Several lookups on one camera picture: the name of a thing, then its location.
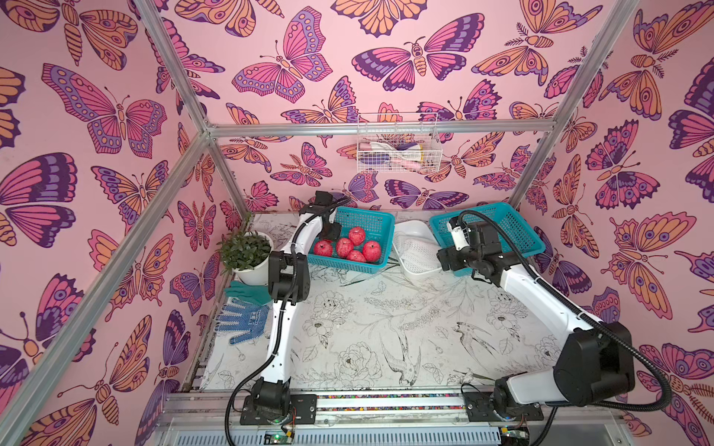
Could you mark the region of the red apple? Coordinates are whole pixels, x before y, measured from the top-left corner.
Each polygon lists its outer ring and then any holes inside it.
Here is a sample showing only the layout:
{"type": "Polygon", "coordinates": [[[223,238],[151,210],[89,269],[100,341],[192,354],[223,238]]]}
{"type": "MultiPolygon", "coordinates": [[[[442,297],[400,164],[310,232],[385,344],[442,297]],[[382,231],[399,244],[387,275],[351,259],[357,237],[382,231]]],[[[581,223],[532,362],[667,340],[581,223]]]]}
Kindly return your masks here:
{"type": "Polygon", "coordinates": [[[340,238],[336,243],[336,253],[339,258],[347,258],[353,250],[354,244],[350,238],[340,238]]]}
{"type": "Polygon", "coordinates": [[[334,247],[331,242],[321,240],[315,244],[313,252],[316,256],[326,256],[327,258],[331,258],[334,253],[334,247]]]}

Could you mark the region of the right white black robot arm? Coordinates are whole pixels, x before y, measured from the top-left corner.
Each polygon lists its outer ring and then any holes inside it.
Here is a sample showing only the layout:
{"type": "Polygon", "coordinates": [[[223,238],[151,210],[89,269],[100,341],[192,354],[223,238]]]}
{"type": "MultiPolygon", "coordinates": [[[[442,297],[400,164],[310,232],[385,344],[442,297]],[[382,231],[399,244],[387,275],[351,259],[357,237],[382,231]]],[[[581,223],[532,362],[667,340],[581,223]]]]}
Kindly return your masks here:
{"type": "Polygon", "coordinates": [[[584,310],[535,269],[532,262],[546,245],[511,206],[455,211],[433,217],[430,226],[444,271],[468,271],[472,280],[514,297],[554,343],[556,359],[496,381],[491,401],[499,416],[536,405],[649,413],[672,403],[668,380],[633,347],[622,323],[606,323],[584,310]]]}

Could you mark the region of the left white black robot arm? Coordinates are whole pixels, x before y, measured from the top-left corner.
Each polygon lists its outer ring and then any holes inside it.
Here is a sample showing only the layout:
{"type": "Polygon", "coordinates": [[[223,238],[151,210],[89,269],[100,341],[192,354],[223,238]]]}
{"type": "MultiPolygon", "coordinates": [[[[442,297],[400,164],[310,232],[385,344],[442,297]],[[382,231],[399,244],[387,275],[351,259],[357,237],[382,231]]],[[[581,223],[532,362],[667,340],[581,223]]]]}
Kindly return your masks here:
{"type": "Polygon", "coordinates": [[[318,191],[314,201],[299,210],[299,225],[286,244],[268,256],[267,291],[273,303],[273,325],[268,355],[265,362],[244,378],[232,391],[223,421],[224,436],[229,445],[232,437],[232,413],[238,394],[247,384],[252,388],[248,400],[255,414],[278,425],[290,421],[291,406],[292,324],[298,304],[305,301],[311,289],[308,254],[316,241],[334,241],[342,226],[335,221],[337,210],[349,202],[348,197],[337,199],[328,191],[318,191]]]}

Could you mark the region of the white plastic tray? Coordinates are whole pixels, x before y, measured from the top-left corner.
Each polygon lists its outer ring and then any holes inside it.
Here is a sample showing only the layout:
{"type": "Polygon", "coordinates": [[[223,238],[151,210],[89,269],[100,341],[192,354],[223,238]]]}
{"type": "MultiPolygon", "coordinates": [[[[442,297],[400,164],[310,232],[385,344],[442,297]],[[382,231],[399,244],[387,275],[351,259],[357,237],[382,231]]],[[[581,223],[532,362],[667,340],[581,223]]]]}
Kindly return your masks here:
{"type": "Polygon", "coordinates": [[[392,250],[397,256],[403,274],[412,284],[420,284],[443,271],[437,258],[440,249],[440,245],[425,222],[409,220],[395,225],[392,250]]]}

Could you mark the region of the left teal plastic basket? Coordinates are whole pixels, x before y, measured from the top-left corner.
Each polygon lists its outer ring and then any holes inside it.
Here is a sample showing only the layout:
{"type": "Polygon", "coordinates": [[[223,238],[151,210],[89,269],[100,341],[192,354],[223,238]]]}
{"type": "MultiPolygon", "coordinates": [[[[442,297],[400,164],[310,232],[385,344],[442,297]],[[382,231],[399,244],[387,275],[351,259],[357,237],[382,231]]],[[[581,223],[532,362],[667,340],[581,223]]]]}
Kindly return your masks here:
{"type": "Polygon", "coordinates": [[[354,262],[346,258],[333,256],[319,256],[314,254],[316,243],[312,244],[308,254],[311,265],[328,267],[332,269],[345,269],[365,274],[377,274],[386,268],[394,236],[395,217],[389,213],[340,206],[335,215],[335,222],[342,226],[340,236],[347,237],[352,228],[362,228],[366,232],[366,241],[358,245],[362,249],[367,242],[377,242],[381,254],[376,262],[354,262]]]}

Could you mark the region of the potted green plant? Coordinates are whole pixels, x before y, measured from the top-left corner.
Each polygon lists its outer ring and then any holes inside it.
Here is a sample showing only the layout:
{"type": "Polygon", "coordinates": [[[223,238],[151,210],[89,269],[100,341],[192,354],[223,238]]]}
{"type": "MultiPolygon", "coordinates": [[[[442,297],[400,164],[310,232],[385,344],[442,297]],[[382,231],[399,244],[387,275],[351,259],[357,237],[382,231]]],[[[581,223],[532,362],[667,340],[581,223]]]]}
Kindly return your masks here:
{"type": "Polygon", "coordinates": [[[273,239],[256,230],[237,230],[222,238],[218,252],[231,280],[251,286],[266,286],[273,239]]]}

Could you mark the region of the blue dotted work glove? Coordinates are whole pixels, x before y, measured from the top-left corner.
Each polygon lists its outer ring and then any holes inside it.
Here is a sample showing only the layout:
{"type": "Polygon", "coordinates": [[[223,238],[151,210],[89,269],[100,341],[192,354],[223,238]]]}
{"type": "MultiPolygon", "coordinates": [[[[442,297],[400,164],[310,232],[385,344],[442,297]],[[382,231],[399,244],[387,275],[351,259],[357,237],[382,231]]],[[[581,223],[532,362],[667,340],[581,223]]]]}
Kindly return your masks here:
{"type": "Polygon", "coordinates": [[[230,335],[232,345],[255,340],[265,333],[270,307],[230,297],[216,318],[215,331],[230,335]]]}

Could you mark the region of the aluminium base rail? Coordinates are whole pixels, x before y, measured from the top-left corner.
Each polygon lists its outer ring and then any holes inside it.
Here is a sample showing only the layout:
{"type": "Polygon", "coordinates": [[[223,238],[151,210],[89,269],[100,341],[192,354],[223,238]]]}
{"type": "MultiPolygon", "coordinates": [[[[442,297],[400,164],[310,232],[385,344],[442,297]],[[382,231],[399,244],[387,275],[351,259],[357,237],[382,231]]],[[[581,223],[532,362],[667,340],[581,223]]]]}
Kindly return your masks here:
{"type": "Polygon", "coordinates": [[[624,416],[597,408],[534,405],[499,418],[474,388],[297,393],[288,421],[249,425],[226,418],[227,392],[174,394],[151,445],[633,445],[624,416]]]}

